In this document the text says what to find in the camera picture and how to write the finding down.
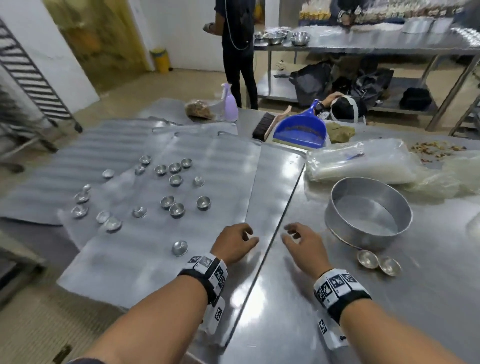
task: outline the table lower shelf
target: table lower shelf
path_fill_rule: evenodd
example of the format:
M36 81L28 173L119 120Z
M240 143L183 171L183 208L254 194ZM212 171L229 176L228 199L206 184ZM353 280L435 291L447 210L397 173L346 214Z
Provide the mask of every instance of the table lower shelf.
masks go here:
M276 75L284 76L290 75L285 71L272 71L270 92L268 91L268 74L257 83L258 97L266 98L269 100L286 101L290 103L297 103L297 93L295 92L295 86L288 80L287 77L275 77ZM433 101L430 106L423 110L408 110L400 106L400 100L403 97L403 93L409 87L418 87L420 80L417 78L405 78L394 77L390 83L390 97L383 101L382 104L375 106L372 110L395 112L400 114L414 114L414 115L435 115L438 111L438 107Z

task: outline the person in black clothes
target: person in black clothes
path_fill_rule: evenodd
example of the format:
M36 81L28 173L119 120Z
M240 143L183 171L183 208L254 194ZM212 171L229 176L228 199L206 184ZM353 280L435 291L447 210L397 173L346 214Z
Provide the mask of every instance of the person in black clothes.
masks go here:
M223 66L232 95L241 108L240 72L250 97L251 109L258 109L257 85L253 76L253 11L255 0L216 0L215 23L204 31L222 36Z

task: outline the left hand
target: left hand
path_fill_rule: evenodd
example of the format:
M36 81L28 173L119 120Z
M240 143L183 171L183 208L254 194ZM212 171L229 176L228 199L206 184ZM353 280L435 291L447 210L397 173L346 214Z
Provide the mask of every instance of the left hand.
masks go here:
M212 25L213 23L207 23L204 25L204 32L207 32L208 34L211 34L212 31L210 30L210 26Z
M223 260L227 266L237 263L260 241L258 237L248 239L247 233L253 234L247 223L225 227L215 240L210 253Z
M325 106L327 109L329 109L331 106L332 106L332 102L339 98L339 97L343 97L345 96L344 94L342 94L341 92L334 92L330 95L327 96L327 98L325 100L323 100L321 103L323 106Z

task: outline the stainless steel table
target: stainless steel table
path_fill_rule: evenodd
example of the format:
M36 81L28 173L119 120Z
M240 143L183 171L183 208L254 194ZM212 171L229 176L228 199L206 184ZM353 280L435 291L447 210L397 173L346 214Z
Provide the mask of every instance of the stainless steel table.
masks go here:
M178 107L182 107L181 102L162 100L142 115L165 117ZM262 111L242 110L239 134L251 135L262 115ZM378 137L401 137L407 143L449 140L468 149L480 149L478 141L364 125L357 126L354 140ZM439 340L467 363L476 363L480 357L480 317L476 314L480 302L480 196L442 201L404 193L414 220L410 230L386 252L404 269L402 276L391 279L359 269L356 252L326 231L324 210L330 189L331 185L305 185L301 181L282 224L299 221L321 231L332 263L349 270L376 302ZM76 254L60 227L0 219L0 229L60 267ZM226 349L219 351L195 341L189 353L207 364L358 363L351 348L330 352L324 347L317 329L318 306L313 300L312 283L296 269L277 234ZM235 296L227 304L241 305Z
M426 130L433 131L441 117L452 103L468 75L480 61L480 48L472 47L462 36L449 32L445 34L405 34L400 31L354 31L339 29L325 35L312 37L308 46L294 47L285 40L282 45L269 46L264 41L255 42L255 50L268 52L267 74L258 82L258 96L287 102L297 102L295 87L288 78L276 78L276 74L285 74L282 71L272 71L273 51L308 51L315 53L347 53L347 54L420 54L432 56L423 76L415 78L393 78L390 91L391 96L383 104L374 107L376 111L388 111L402 114L422 114L433 116ZM424 111L408 110L400 107L399 101L403 92L409 87L427 88L425 82L430 71L442 55L473 55L473 60L465 68L452 90L440 107L431 104Z

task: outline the floor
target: floor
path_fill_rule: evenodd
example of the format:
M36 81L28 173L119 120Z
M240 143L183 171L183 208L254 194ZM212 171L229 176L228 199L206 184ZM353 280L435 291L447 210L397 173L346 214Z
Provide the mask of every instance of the floor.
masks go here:
M298 64L293 64L293 53L274 52L273 62L283 60L287 70L294 71L306 63L306 56L299 54ZM396 76L420 77L426 64L388 64ZM266 53L256 52L255 77L260 79L266 72ZM462 68L445 61L433 71L427 84L433 98L441 104L451 86L461 74ZM215 99L221 95L221 84L225 75L216 72L174 70L168 74L144 74L115 90L102 95L101 100L75 114L84 128L97 125L102 119L128 118L160 97L189 101L192 99ZM450 109L444 115L436 132L448 133L467 107L478 95L478 80L471 76L462 88ZM245 88L242 87L245 103ZM260 103L264 110L280 111L285 104L278 102ZM375 113L369 121L389 128L408 128L423 131L427 117L405 117ZM77 137L71 128L64 129L66 135L54 135L59 147L67 145ZM15 157L27 171L11 175L0 169L0 197L28 176L29 170L48 162L49 154L35 146ZM22 246L2 235L0 245L21 254L31 254ZM41 277L21 290L0 311L0 362L2 364L49 364L63 345L70 344L72 353L67 358L80 355L119 315L109 305L67 293L55 285L60 272L48 269Z

